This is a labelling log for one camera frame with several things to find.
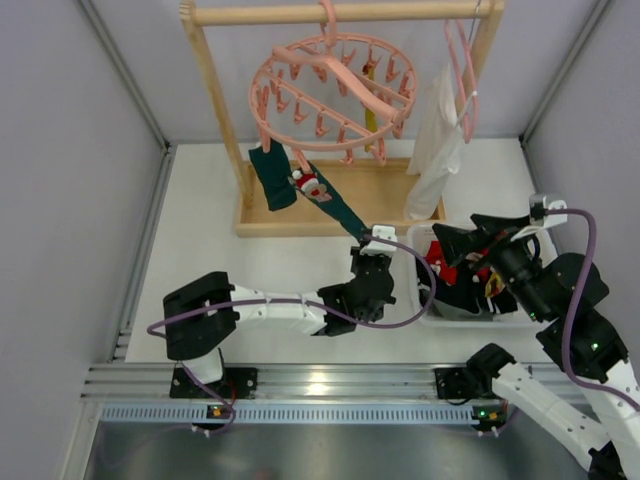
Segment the pink round clip hanger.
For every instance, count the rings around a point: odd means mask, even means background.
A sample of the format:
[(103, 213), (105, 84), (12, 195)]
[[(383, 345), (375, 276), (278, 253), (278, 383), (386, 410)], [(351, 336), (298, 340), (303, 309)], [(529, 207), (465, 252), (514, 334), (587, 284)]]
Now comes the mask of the pink round clip hanger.
[[(302, 168), (309, 152), (339, 152), (350, 164), (356, 151), (379, 164), (387, 161), (386, 139), (399, 139), (416, 101), (418, 76), (412, 61), (394, 45), (371, 35), (341, 32), (330, 1), (320, 34), (276, 46), (258, 68), (249, 105), (259, 144), (276, 140)], [(375, 79), (363, 66), (375, 63)], [(365, 126), (365, 108), (375, 113), (377, 131)]]

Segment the red green christmas sock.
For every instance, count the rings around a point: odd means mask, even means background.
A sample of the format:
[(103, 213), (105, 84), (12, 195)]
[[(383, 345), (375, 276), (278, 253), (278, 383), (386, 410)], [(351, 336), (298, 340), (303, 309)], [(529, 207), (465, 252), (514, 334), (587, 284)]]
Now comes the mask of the red green christmas sock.
[(288, 178), (290, 184), (322, 212), (337, 221), (349, 235), (360, 240), (368, 230), (366, 224), (329, 180), (313, 164), (309, 164), (309, 167), (309, 172), (302, 168), (293, 169)]

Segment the dark green sock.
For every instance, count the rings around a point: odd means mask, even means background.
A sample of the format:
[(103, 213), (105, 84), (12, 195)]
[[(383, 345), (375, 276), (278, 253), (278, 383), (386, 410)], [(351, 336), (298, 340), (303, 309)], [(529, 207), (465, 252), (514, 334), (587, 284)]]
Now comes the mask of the dark green sock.
[(281, 143), (271, 140), (269, 151), (263, 146), (251, 149), (249, 159), (262, 185), (269, 211), (283, 210), (296, 202), (297, 192), (289, 181), (289, 159)]

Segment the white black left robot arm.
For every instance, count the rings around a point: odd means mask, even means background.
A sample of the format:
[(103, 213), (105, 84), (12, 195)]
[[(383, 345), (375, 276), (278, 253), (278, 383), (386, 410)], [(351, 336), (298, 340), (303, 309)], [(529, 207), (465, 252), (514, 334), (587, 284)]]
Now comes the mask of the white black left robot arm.
[(229, 281), (212, 272), (171, 292), (163, 299), (167, 319), (208, 307), (164, 327), (167, 358), (180, 362), (203, 384), (224, 377), (221, 343), (236, 331), (282, 329), (308, 336), (336, 337), (353, 332), (359, 322), (382, 319), (384, 307), (395, 303), (389, 272), (393, 253), (353, 247), (353, 277), (317, 291), (280, 297)]

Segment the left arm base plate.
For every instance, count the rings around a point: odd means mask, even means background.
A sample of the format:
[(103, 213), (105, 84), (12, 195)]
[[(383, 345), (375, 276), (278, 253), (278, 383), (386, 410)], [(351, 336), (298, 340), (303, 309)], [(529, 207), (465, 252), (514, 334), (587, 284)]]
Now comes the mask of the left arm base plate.
[[(258, 370), (247, 367), (226, 367), (222, 380), (207, 384), (218, 395), (232, 398), (249, 399), (254, 396), (258, 386)], [(170, 384), (169, 397), (173, 399), (208, 399), (210, 395), (198, 387), (178, 366), (174, 368)]]

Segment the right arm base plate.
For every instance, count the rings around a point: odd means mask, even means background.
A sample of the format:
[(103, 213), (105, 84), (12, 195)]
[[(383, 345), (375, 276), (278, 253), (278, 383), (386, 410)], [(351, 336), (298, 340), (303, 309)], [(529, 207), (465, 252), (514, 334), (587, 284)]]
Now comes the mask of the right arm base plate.
[(497, 399), (490, 378), (468, 367), (440, 367), (434, 370), (437, 396), (441, 400), (462, 402)]

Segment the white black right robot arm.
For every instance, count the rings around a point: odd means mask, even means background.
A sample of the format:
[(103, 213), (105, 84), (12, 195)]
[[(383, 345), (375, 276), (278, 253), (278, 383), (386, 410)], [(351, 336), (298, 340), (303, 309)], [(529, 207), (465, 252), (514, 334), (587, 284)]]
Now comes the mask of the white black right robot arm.
[[(565, 253), (548, 266), (530, 253), (535, 233), (571, 215), (588, 225), (586, 251)], [(458, 374), (474, 398), (493, 395), (527, 415), (569, 451), (591, 479), (639, 476), (639, 384), (629, 351), (597, 304), (609, 293), (593, 263), (597, 227), (580, 209), (547, 210), (520, 218), (474, 214), (473, 229), (436, 224), (433, 231), (448, 265), (478, 252), (507, 291), (535, 321), (543, 352), (582, 392), (595, 419), (537, 381), (503, 347), (490, 343), (471, 356)]]

